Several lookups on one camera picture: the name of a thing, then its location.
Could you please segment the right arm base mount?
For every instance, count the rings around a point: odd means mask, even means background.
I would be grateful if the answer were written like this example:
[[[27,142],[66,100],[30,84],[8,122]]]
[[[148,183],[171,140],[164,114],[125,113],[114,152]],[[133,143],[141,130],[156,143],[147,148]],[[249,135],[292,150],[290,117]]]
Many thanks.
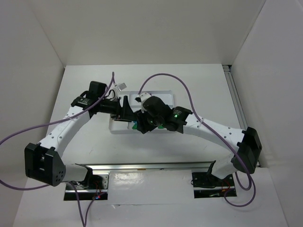
[[[209,163],[189,163],[192,171],[191,185],[193,186],[194,198],[220,198],[236,197],[235,182],[232,175],[224,179],[217,178],[208,173]]]

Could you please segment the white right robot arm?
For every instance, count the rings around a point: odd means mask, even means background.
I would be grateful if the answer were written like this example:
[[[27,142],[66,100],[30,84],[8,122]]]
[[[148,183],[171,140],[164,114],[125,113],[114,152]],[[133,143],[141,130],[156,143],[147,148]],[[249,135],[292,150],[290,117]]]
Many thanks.
[[[224,126],[195,116],[189,109],[180,106],[170,108],[159,97],[149,93],[142,93],[135,100],[141,104],[141,109],[136,111],[137,130],[141,133],[162,127],[200,137],[228,149],[228,156],[210,165],[210,175],[224,179],[237,171],[250,175],[255,172],[262,145],[254,128],[242,130]]]

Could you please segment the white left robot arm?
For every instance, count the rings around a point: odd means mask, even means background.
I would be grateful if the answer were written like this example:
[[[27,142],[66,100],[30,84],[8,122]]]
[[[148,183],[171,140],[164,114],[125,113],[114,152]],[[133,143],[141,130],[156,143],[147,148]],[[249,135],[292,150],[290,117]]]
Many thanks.
[[[37,144],[29,143],[26,146],[26,176],[51,186],[72,181],[88,187],[96,180],[92,168],[81,164],[64,164],[62,156],[73,137],[95,114],[109,114],[111,119],[123,122],[136,119],[128,98],[119,97],[125,88],[124,83],[110,89],[104,83],[92,81],[89,89],[73,100],[62,122]]]

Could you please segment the teal lego brick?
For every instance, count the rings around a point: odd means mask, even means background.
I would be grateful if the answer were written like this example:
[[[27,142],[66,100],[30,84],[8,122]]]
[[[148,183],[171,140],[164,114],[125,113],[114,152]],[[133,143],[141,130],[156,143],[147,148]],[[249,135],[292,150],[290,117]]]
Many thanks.
[[[133,130],[137,130],[137,122],[133,122],[134,124],[133,124],[133,126],[132,126],[132,129]]]

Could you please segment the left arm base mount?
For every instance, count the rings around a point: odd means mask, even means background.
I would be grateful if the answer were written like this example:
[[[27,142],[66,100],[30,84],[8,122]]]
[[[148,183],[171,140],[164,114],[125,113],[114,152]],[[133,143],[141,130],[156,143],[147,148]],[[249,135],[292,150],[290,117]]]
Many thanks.
[[[97,196],[97,201],[107,201],[110,180],[109,175],[109,171],[93,171],[93,174],[88,181],[75,181],[71,178],[71,176],[65,176],[63,183],[66,183],[66,186],[63,200],[77,200],[74,188],[68,184],[69,181],[72,181],[72,184],[75,186],[78,192],[80,201],[91,201],[95,196]]]

